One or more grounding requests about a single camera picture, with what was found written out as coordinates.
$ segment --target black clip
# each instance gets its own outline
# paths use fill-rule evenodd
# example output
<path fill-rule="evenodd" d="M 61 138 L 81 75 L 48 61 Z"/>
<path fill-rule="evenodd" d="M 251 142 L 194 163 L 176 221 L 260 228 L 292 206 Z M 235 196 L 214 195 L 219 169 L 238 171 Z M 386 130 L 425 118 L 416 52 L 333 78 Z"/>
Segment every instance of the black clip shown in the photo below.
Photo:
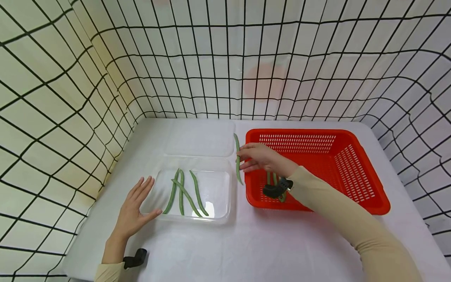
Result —
<path fill-rule="evenodd" d="M 134 257 L 124 257 L 124 269 L 140 266 L 146 259 L 147 251 L 145 249 L 138 249 Z"/>
<path fill-rule="evenodd" d="M 265 185 L 263 188 L 263 194 L 269 198 L 277 199 L 282 196 L 287 189 L 291 189 L 291 187 L 293 187 L 293 181 L 282 177 L 277 185 Z"/>

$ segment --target right hand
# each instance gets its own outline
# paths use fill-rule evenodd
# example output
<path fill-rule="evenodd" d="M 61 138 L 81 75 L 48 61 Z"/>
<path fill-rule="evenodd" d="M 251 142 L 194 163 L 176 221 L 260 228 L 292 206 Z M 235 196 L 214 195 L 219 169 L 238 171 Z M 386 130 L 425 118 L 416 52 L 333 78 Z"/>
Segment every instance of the right hand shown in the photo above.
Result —
<path fill-rule="evenodd" d="M 298 168 L 294 161 L 281 156 L 262 143 L 248 143 L 240 148 L 237 155 L 241 157 L 242 161 L 250 159 L 239 167 L 244 172 L 264 169 L 286 178 Z"/>

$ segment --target orange stain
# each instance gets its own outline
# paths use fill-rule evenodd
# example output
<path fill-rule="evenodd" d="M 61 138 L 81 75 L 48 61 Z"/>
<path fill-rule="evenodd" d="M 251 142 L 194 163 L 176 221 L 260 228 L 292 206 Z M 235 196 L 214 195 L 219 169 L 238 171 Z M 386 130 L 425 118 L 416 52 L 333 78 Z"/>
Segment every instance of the orange stain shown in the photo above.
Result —
<path fill-rule="evenodd" d="M 279 99 L 282 96 L 282 88 L 284 81 L 282 79 L 273 79 L 271 83 L 272 67 L 274 62 L 260 63 L 258 68 L 258 83 L 256 80 L 245 80 L 243 89 L 243 95 L 247 98 L 268 98 L 269 86 L 271 85 L 270 98 Z M 246 79 L 255 79 L 257 77 L 257 66 L 251 68 L 246 75 Z M 285 68 L 282 66 L 274 66 L 273 78 L 285 77 Z"/>

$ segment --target transparent tray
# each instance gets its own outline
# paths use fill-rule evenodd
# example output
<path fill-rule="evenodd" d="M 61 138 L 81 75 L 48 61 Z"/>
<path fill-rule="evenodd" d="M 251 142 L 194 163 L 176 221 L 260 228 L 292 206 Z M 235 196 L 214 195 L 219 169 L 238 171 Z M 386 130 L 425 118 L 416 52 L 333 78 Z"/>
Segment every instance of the transparent tray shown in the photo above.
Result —
<path fill-rule="evenodd" d="M 158 168 L 158 174 L 152 191 L 141 206 L 142 213 L 148 213 L 156 208 L 165 210 L 172 191 L 172 181 L 177 169 L 182 169 L 185 174 L 184 187 L 193 199 L 194 205 L 203 217 L 198 217 L 191 208 L 188 199 L 184 196 L 184 213 L 180 214 L 179 192 L 177 188 L 174 203 L 168 214 L 157 217 L 158 220 L 172 221 L 202 221 L 225 223 L 230 213 L 230 192 L 231 178 L 233 176 L 232 167 L 224 158 L 204 158 L 204 157 L 165 157 Z M 199 208 L 199 204 L 194 189 L 194 181 L 189 172 L 195 174 L 199 194 L 202 204 L 208 213 L 205 216 Z"/>

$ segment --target beige arm sleeve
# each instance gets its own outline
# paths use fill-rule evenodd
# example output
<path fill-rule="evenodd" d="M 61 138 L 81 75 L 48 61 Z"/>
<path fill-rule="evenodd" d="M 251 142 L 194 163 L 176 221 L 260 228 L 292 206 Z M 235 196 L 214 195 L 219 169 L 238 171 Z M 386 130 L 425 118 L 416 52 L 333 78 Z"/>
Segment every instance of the beige arm sleeve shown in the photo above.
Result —
<path fill-rule="evenodd" d="M 124 271 L 124 262 L 119 264 L 99 264 L 94 282 L 118 282 Z"/>
<path fill-rule="evenodd" d="M 294 183 L 289 193 L 329 220 L 359 253 L 365 281 L 422 281 L 405 247 L 363 207 L 303 166 L 289 179 Z"/>

